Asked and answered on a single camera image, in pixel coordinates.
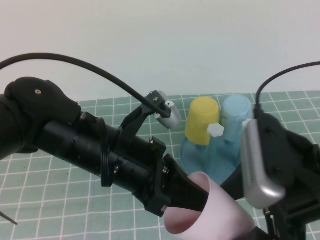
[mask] pink cup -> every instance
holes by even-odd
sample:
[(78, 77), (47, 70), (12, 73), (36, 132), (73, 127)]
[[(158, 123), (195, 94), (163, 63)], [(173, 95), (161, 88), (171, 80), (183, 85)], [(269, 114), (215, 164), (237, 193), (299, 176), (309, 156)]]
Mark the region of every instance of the pink cup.
[(184, 240), (236, 240), (254, 227), (253, 218), (203, 172), (188, 176), (209, 192), (203, 212), (170, 207), (164, 214), (166, 230)]

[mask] black cable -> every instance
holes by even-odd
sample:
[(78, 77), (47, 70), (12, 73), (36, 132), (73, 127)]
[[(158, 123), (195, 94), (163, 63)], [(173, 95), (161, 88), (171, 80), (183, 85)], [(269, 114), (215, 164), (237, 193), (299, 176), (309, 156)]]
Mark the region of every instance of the black cable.
[(107, 71), (94, 66), (88, 62), (70, 57), (70, 56), (64, 56), (60, 54), (54, 54), (54, 53), (27, 53), (27, 54), (22, 54), (18, 56), (11, 57), (7, 60), (4, 60), (0, 62), (0, 70), (15, 64), (19, 63), (22, 61), (27, 61), (27, 60), (36, 60), (36, 59), (42, 59), (42, 60), (54, 60), (54, 61), (60, 61), (60, 62), (65, 62), (69, 63), (72, 65), (76, 65), (78, 67), (87, 69), (93, 73), (96, 73), (100, 75), (101, 77), (108, 79), (110, 82), (113, 82), (115, 85), (119, 86), (123, 90), (125, 90), (127, 93), (129, 93), (131, 96), (133, 96), (135, 99), (140, 101), (142, 104), (146, 105), (148, 108), (152, 109), (156, 113), (159, 113), (161, 117), (163, 118), (169, 118), (170, 115), (160, 109), (159, 107), (153, 105), (151, 102), (146, 100), (141, 94), (136, 92), (133, 88), (131, 88), (129, 85), (121, 81), (119, 78), (113, 76), (112, 74), (108, 73)]
[(320, 65), (320, 61), (315, 61), (315, 62), (310, 62), (310, 63), (305, 63), (302, 65), (298, 65), (298, 66), (293, 66), (290, 67), (286, 70), (283, 70), (279, 73), (277, 73), (276, 75), (270, 77), (267, 81), (265, 81), (258, 89), (258, 91), (256, 92), (256, 96), (255, 96), (255, 105), (256, 107), (260, 110), (261, 109), (261, 105), (260, 105), (260, 95), (262, 90), (269, 84), (271, 83), (273, 80), (277, 79), (278, 77), (281, 77), (282, 75), (285, 75), (287, 73), (290, 73), (294, 70), (298, 70), (298, 69), (304, 69), (304, 68), (308, 68), (308, 67), (313, 67), (313, 66), (318, 66)]

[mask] light blue cup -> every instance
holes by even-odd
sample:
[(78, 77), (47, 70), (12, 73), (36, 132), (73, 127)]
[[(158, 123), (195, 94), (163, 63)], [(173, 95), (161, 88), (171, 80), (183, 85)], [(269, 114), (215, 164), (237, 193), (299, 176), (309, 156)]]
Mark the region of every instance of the light blue cup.
[(242, 123), (252, 118), (252, 104), (247, 97), (232, 95), (224, 100), (220, 117), (223, 136), (210, 138), (205, 164), (205, 172), (218, 185), (227, 180), (241, 163)]
[(220, 118), (220, 124), (224, 126), (221, 151), (228, 156), (235, 168), (241, 163), (241, 135), (244, 132), (242, 123), (252, 118), (252, 104), (246, 96), (236, 94), (224, 100)]

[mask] table surface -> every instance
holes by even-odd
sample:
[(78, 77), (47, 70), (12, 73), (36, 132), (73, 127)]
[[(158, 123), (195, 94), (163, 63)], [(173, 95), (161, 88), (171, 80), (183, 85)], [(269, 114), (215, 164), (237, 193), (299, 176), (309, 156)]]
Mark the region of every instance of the table surface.
[[(208, 95), (221, 104), (230, 94)], [(254, 94), (247, 93), (252, 104)], [(182, 123), (168, 130), (151, 116), (138, 135), (153, 135), (179, 161), (186, 116), (199, 95), (171, 96)], [(274, 92), (261, 95), (263, 109), (283, 126), (320, 144), (320, 91)], [(79, 102), (82, 110), (118, 127), (140, 104), (133, 97)], [(163, 218), (144, 210), (129, 192), (117, 186), (102, 188), (100, 179), (67, 162), (39, 151), (14, 154), (0, 161), (0, 211), (18, 226), (0, 218), (0, 240), (175, 240)], [(244, 199), (238, 201), (267, 230), (263, 212)], [(320, 240), (320, 221), (307, 227), (308, 240)]]

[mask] white background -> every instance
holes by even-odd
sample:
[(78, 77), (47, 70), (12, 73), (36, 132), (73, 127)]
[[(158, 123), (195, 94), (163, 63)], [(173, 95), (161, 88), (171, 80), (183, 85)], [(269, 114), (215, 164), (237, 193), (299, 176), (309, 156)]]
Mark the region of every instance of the white background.
[[(141, 94), (255, 92), (294, 65), (320, 61), (319, 0), (0, 0), (0, 60), (50, 52), (88, 61)], [(51, 80), (74, 100), (127, 96), (100, 76), (53, 61), (0, 72)], [(320, 67), (267, 91), (320, 90)]]

